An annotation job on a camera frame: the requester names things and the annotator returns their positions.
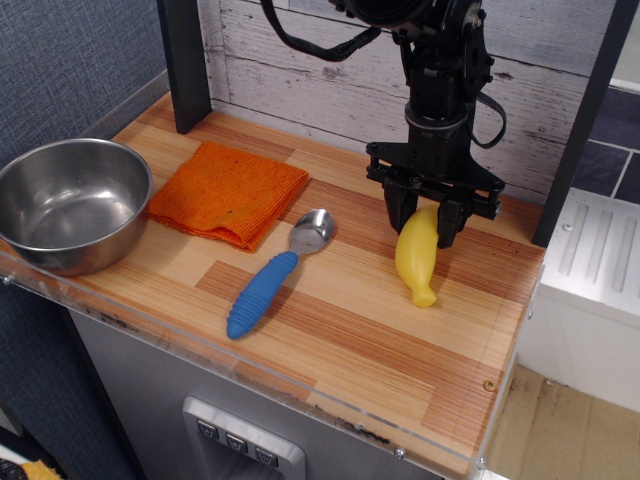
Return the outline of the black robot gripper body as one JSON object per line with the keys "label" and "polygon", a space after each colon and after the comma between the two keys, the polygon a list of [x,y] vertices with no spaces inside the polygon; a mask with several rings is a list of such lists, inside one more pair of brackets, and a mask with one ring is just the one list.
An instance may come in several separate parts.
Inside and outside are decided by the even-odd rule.
{"label": "black robot gripper body", "polygon": [[383,185],[385,179],[421,182],[420,196],[443,202],[468,202],[474,213],[493,219],[500,211],[504,182],[472,158],[472,120],[410,120],[408,140],[371,142],[367,177]]}

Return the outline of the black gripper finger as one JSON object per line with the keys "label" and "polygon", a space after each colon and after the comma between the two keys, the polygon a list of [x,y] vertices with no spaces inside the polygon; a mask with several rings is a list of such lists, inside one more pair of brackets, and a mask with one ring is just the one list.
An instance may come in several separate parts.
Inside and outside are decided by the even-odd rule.
{"label": "black gripper finger", "polygon": [[450,248],[456,235],[464,229],[467,219],[474,213],[475,207],[468,202],[447,199],[438,208],[439,249]]}
{"label": "black gripper finger", "polygon": [[421,182],[396,181],[385,179],[383,182],[384,199],[391,227],[400,234],[405,223],[417,209],[418,193]]}

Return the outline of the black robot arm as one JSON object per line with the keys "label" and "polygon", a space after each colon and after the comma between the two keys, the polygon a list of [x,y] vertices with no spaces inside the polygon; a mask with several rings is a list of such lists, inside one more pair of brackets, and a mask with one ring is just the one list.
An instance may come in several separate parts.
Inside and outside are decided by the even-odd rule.
{"label": "black robot arm", "polygon": [[493,219],[504,182],[471,155],[476,105],[504,109],[483,88],[493,58],[479,1],[337,1],[347,16],[388,29],[409,87],[408,139],[371,142],[369,179],[383,186],[391,226],[400,231],[425,197],[438,202],[438,245],[449,248],[467,219]]}

